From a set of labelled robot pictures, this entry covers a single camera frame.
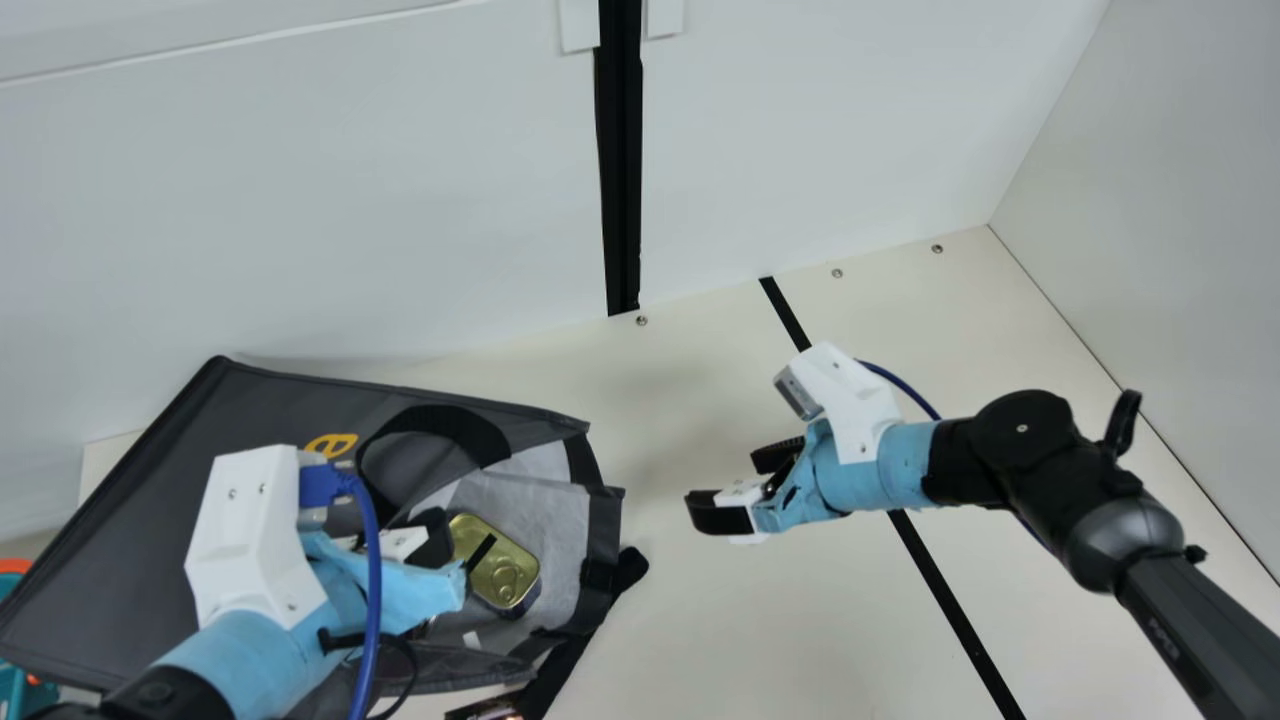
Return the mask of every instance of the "blue cable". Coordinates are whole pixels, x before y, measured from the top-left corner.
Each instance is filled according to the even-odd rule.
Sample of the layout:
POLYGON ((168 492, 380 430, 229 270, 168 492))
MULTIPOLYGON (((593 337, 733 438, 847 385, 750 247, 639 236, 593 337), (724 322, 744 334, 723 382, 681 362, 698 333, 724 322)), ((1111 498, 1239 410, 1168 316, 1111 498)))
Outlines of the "blue cable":
POLYGON ((863 364, 863 368, 867 368, 868 370, 893 383, 893 386, 897 387, 897 389, 905 392, 908 397, 914 400, 915 404, 919 405, 922 410, 924 410, 924 413, 929 416, 931 420, 942 419, 942 415, 938 415, 938 411, 934 410, 932 405, 929 405, 929 401, 920 397, 920 393, 915 392, 914 387, 906 384, 906 380, 886 370, 884 368, 881 368, 876 363, 868 363, 867 360, 859 360, 859 363, 863 364))
POLYGON ((364 720, 369 698, 374 691, 374 670, 378 667, 378 641, 383 625, 383 552, 378 538, 378 511, 369 488, 356 477, 343 475, 346 488, 356 496, 360 515, 365 523, 365 552, 369 555, 369 611, 365 615, 365 650, 360 657, 360 675, 356 678, 356 696, 351 701, 347 720, 364 720))

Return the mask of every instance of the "yellow logo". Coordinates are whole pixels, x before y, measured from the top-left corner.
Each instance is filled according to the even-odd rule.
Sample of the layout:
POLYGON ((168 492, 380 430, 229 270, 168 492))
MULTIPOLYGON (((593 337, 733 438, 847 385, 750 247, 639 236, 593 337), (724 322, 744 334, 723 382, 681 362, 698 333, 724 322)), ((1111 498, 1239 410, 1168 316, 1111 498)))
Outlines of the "yellow logo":
POLYGON ((329 433, 308 442, 303 450, 321 452, 325 457, 333 459, 356 447, 357 442, 360 436, 353 433, 329 433))

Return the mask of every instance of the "black vertical rail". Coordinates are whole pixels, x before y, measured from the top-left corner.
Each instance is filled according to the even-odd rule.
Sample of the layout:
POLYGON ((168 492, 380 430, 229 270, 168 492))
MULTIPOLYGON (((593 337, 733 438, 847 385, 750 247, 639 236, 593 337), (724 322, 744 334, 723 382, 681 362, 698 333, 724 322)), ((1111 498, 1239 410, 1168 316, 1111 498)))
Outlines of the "black vertical rail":
POLYGON ((609 315, 640 309, 641 0, 600 0, 595 138, 609 315))

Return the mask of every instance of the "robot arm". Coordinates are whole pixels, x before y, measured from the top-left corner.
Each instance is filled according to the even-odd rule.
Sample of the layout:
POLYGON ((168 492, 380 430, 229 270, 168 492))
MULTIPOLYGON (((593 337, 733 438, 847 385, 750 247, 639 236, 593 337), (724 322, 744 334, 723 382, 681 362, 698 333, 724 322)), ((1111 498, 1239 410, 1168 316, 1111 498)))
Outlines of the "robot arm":
MULTIPOLYGON (((428 569, 397 560, 412 550, 408 541, 426 541, 421 528, 397 536, 387 555, 370 541, 372 564, 321 530, 328 507, 356 482, 324 456, 289 446, 218 457, 186 562, 200 630, 100 707, 64 703, 38 717, 284 717, 349 659, 349 644, 333 638, 372 626, 372 609, 380 616, 375 630, 394 635, 461 610, 467 582, 461 562, 428 569), (380 570, 376 587, 385 594, 375 592, 371 568, 380 570)), ((371 669, 374 657, 367 662, 371 669)))
POLYGON ((1178 519, 1116 465, 1137 392, 1121 395, 1092 442, 1044 391, 1006 395, 973 418, 902 424, 888 384, 855 366, 819 345, 777 377, 809 421, 804 438, 753 455, 767 479, 691 492, 695 528, 759 541, 858 510, 1009 510, 1076 583, 1116 596, 1206 717, 1280 717, 1280 638, 1192 566, 1203 551, 1184 547, 1178 519))

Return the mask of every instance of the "black bag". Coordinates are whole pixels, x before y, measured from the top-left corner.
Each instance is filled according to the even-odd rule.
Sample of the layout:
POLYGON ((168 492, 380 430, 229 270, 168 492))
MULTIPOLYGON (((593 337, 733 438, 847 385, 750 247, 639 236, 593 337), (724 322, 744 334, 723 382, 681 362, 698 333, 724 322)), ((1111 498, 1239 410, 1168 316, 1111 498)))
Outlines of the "black bag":
MULTIPOLYGON (((617 594, 648 569, 639 552, 620 551, 623 492, 602 482, 586 430, 535 407, 214 357, 0 605, 0 657, 110 692, 195 633, 183 560, 212 459, 285 443, 357 460, 383 527, 430 507, 468 511, 539 557, 541 596, 522 618, 498 618, 468 598, 410 643, 415 694, 529 680, 503 702, 539 719, 617 594), (463 642, 468 633, 479 650, 463 642)), ((325 529, 358 533, 358 511, 335 507, 325 529)), ((383 694, 404 688, 408 665, 384 650, 383 694)), ((353 676, 353 667, 338 670, 289 716, 344 716, 353 676)))

